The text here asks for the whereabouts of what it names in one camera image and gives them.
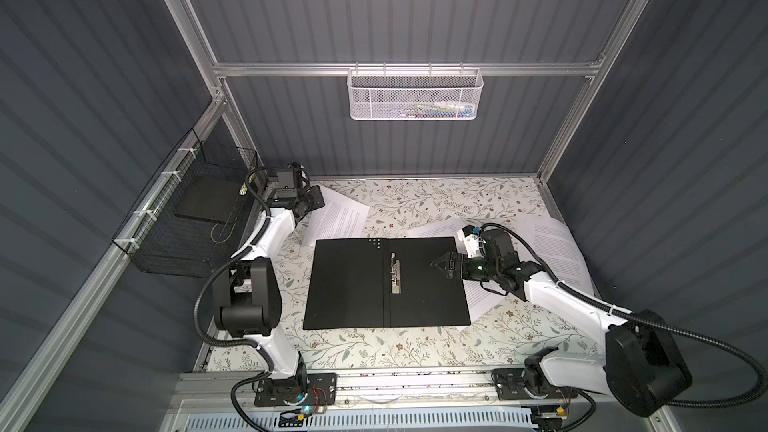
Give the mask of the orange folder black inside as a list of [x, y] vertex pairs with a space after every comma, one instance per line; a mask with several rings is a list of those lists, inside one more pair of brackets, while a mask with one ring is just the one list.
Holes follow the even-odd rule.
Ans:
[[456, 251], [448, 237], [317, 241], [303, 329], [470, 325], [462, 279], [436, 266]]

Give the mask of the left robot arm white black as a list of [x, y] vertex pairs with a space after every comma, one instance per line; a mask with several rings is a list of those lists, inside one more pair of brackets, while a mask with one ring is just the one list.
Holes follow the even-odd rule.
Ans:
[[265, 362], [266, 378], [297, 386], [308, 382], [301, 353], [280, 325], [282, 296], [273, 258], [308, 213], [325, 205], [320, 188], [277, 188], [255, 195], [259, 215], [254, 230], [212, 280], [213, 320], [227, 340], [210, 337], [214, 347], [248, 346]]

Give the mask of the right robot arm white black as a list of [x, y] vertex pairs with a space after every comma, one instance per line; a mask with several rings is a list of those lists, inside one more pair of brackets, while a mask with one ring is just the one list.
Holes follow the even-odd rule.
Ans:
[[524, 261], [515, 250], [523, 238], [499, 224], [460, 230], [466, 250], [447, 252], [432, 267], [449, 279], [497, 285], [497, 294], [558, 315], [590, 337], [594, 353], [547, 346], [524, 361], [519, 383], [532, 398], [570, 388], [613, 396], [625, 409], [648, 417], [693, 383], [672, 334], [653, 327], [657, 315], [643, 312], [637, 322], [626, 309], [610, 305], [556, 276], [533, 248]]

